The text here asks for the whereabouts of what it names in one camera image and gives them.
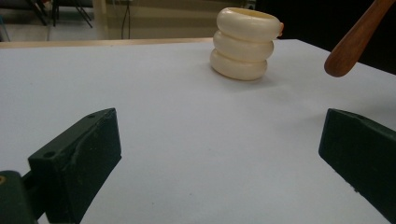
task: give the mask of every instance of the stacked rings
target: stacked rings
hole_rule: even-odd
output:
[[[274,51],[273,39],[282,31],[274,16],[254,10],[226,7],[218,15],[213,37],[212,67],[226,77],[252,80],[265,73]]]

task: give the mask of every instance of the plastic ring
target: plastic ring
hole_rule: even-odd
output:
[[[263,62],[274,52],[272,41],[264,43],[247,42],[224,35],[221,31],[215,33],[213,43],[221,54],[242,62]]]
[[[216,49],[210,54],[212,67],[220,74],[240,80],[254,80],[264,75],[267,70],[267,61],[260,63],[244,63],[227,58]]]
[[[274,16],[239,7],[226,7],[218,15],[219,29],[237,39],[262,43],[276,39],[282,32]]]

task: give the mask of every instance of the screw hole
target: screw hole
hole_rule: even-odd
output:
[[[6,177],[3,175],[0,175],[0,185],[4,184],[6,182]]]
[[[55,155],[55,152],[53,152],[53,151],[46,152],[46,153],[44,154],[44,158],[51,158],[51,157],[53,157],[54,155]]]

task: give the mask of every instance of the cream ring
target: cream ring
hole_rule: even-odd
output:
[[[281,22],[276,17],[238,7],[224,8],[217,24],[226,35],[258,43],[276,39],[282,32]]]
[[[232,38],[221,31],[215,33],[213,43],[221,54],[242,62],[263,62],[274,52],[272,41],[253,43]]]
[[[254,80],[264,75],[267,70],[267,61],[260,63],[244,63],[229,59],[216,49],[210,54],[212,67],[220,74],[240,80]]]

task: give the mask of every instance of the brown wooden stick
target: brown wooden stick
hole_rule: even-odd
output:
[[[327,58],[324,69],[329,75],[342,77],[352,69],[366,48],[376,27],[395,1],[374,0]]]

